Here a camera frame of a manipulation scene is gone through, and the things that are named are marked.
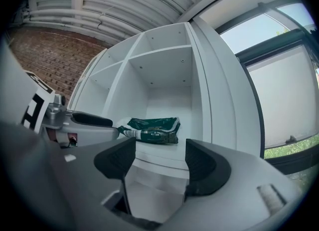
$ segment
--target sky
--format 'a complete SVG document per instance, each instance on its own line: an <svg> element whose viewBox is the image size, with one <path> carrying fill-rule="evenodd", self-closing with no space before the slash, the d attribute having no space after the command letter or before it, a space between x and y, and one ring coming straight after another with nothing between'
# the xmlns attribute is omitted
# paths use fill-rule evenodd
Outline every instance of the sky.
<svg viewBox="0 0 319 231"><path fill-rule="evenodd" d="M283 6L278 8L278 10L291 16L302 26L314 24L308 11L301 3ZM277 36L277 31L283 32L284 27L265 14L262 14L228 30L221 34L221 37L234 53L238 53Z"/></svg>

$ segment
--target brick wall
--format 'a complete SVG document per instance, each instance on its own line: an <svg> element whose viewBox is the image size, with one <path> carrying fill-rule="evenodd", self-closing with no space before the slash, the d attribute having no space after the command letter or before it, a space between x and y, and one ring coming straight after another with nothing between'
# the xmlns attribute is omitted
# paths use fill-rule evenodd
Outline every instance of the brick wall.
<svg viewBox="0 0 319 231"><path fill-rule="evenodd" d="M90 60L105 42L78 33L51 28L9 30L11 50L25 70L34 72L67 101Z"/></svg>

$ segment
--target shelf board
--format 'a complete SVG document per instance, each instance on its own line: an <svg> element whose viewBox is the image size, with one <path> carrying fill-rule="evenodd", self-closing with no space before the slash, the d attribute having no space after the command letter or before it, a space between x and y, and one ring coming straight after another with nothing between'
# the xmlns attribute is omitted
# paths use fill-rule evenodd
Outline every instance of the shelf board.
<svg viewBox="0 0 319 231"><path fill-rule="evenodd" d="M183 169L183 170L188 170L188 166L185 162L185 160L174 160L174 159L169 159L169 158L163 158L163 157L158 157L154 155L149 155L140 151L135 152L135 157L137 159L153 163L156 165L162 165L166 167L171 167L171 168L177 168L177 169Z"/></svg>
<svg viewBox="0 0 319 231"><path fill-rule="evenodd" d="M138 182L127 187L132 215L164 223L183 204L183 195L150 188Z"/></svg>
<svg viewBox="0 0 319 231"><path fill-rule="evenodd" d="M181 179L189 179L189 171L177 168L171 168L161 165L152 164L138 158L135 158L133 162L133 166L141 168L143 170L147 170L153 173L161 174L164 176L181 178Z"/></svg>
<svg viewBox="0 0 319 231"><path fill-rule="evenodd" d="M133 55L187 44L190 44L190 40L185 23L170 24L144 32Z"/></svg>
<svg viewBox="0 0 319 231"><path fill-rule="evenodd" d="M108 90L88 79L75 103L74 110L101 116L108 94Z"/></svg>
<svg viewBox="0 0 319 231"><path fill-rule="evenodd" d="M110 90L114 78L118 73L120 66L122 65L123 61L114 63L92 75L89 78L96 84L102 86L103 88Z"/></svg>
<svg viewBox="0 0 319 231"><path fill-rule="evenodd" d="M172 160L185 160L186 140L178 139L178 144L151 144L137 141L136 151L151 156L167 158Z"/></svg>
<svg viewBox="0 0 319 231"><path fill-rule="evenodd" d="M131 57L129 62L149 88L191 85L191 45L143 53Z"/></svg>
<svg viewBox="0 0 319 231"><path fill-rule="evenodd" d="M117 61L124 60L126 55L129 53L131 47L134 45L135 41L138 39L139 34L125 39L124 41L116 44L108 49L108 53Z"/></svg>

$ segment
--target green bag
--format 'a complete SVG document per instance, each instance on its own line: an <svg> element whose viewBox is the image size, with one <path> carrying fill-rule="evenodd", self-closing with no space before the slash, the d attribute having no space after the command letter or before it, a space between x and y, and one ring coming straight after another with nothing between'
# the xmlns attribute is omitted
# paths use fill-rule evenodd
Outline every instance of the green bag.
<svg viewBox="0 0 319 231"><path fill-rule="evenodd" d="M126 137L135 137L138 141L165 144L177 144L177 131L180 127L178 117L138 119L131 118L117 129Z"/></svg>

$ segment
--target white shelving unit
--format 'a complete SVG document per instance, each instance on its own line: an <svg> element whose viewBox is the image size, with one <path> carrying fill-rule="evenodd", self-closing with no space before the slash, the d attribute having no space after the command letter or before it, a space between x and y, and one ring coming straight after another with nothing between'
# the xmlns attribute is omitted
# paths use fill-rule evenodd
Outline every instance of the white shelving unit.
<svg viewBox="0 0 319 231"><path fill-rule="evenodd" d="M113 46L93 61L74 96L75 110L109 118L114 126L128 117L179 118L178 144L136 142L126 176L135 217L162 223L181 206L189 179L186 139L260 152L249 81L220 36L202 27L171 24Z"/></svg>
<svg viewBox="0 0 319 231"><path fill-rule="evenodd" d="M128 38L94 57L79 79L71 109L102 115L113 81L138 37Z"/></svg>

